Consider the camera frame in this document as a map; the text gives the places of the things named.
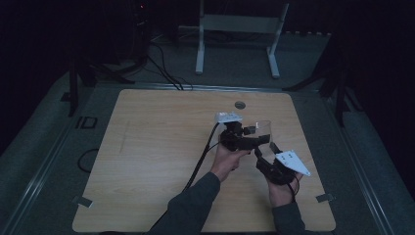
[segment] long sleeve shirt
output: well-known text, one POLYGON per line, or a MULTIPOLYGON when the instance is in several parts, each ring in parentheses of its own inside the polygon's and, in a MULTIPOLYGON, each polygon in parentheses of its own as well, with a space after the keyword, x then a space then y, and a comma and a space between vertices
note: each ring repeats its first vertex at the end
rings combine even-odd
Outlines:
MULTIPOLYGON (((219 179, 208 172, 194 186, 171 199, 164 216, 146 234, 200 234, 219 190, 219 179)), ((317 234, 304 230, 297 203, 273 208, 271 212, 280 235, 317 234)))

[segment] white metal frame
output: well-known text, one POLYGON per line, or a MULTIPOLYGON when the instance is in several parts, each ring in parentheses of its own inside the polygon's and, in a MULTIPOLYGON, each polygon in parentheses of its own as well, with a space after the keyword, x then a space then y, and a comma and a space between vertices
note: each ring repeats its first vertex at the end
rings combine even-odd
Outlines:
POLYGON ((265 17, 245 17, 245 16, 224 16, 208 15, 204 11, 205 0, 201 0, 200 21, 199 21, 199 49, 196 59, 196 74, 204 72, 205 57, 205 30, 223 30, 223 31, 242 31, 258 33, 274 33, 274 41, 270 47, 266 48, 269 66, 272 77, 279 78, 277 61, 275 60, 275 49, 281 35, 281 29, 287 15, 289 4, 283 6, 279 18, 265 17))

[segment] gray tape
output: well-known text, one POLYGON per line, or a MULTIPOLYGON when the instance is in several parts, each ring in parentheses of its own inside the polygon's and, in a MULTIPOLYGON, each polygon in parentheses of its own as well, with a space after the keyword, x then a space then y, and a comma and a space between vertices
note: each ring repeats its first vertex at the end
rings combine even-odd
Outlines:
POLYGON ((326 201, 332 202, 333 200, 336 200, 336 197, 334 197, 331 194, 323 194, 323 195, 317 196, 315 198, 317 199, 318 203, 322 203, 322 202, 326 202, 326 201))
POLYGON ((74 204, 82 205, 86 208, 90 208, 92 206, 92 203, 93 203, 91 200, 83 198, 83 197, 79 197, 79 196, 75 196, 72 199, 72 202, 74 204))

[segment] table top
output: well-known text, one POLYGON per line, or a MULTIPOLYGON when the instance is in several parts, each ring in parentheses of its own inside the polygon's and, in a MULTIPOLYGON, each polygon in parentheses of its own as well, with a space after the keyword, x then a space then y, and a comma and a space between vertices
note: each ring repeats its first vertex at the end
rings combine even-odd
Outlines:
MULTIPOLYGON (((297 195, 306 229, 333 230, 328 202, 315 198, 325 192, 288 94, 172 90, 120 92, 82 195, 93 204, 78 206, 73 230, 148 231, 189 180, 219 112, 241 115, 243 126, 271 120, 273 141, 283 151, 295 150, 311 172, 297 195), (235 108, 238 101, 246 107, 235 108)), ((207 154, 195 182, 209 171, 214 153, 207 154)), ((204 232, 275 230, 267 184, 255 163, 254 154, 242 157, 222 183, 204 232)))

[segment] person's arm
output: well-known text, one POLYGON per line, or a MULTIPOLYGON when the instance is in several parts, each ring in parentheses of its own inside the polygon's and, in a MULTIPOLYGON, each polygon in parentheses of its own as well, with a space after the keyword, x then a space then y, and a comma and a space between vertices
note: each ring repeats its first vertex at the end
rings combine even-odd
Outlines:
POLYGON ((170 200, 167 211, 146 234, 200 234, 211 205, 229 173, 238 168, 239 159, 249 151, 230 152, 218 145, 210 172, 194 186, 170 200))
MULTIPOLYGON (((299 182, 302 178, 301 174, 296 175, 299 181, 293 180, 290 183, 294 192, 299 189, 299 182)), ((276 185, 269 180, 269 202, 272 207, 272 215, 274 217, 274 225, 280 235, 311 235, 318 234, 305 230, 302 222, 299 206, 293 202, 293 192, 288 185, 276 185)))

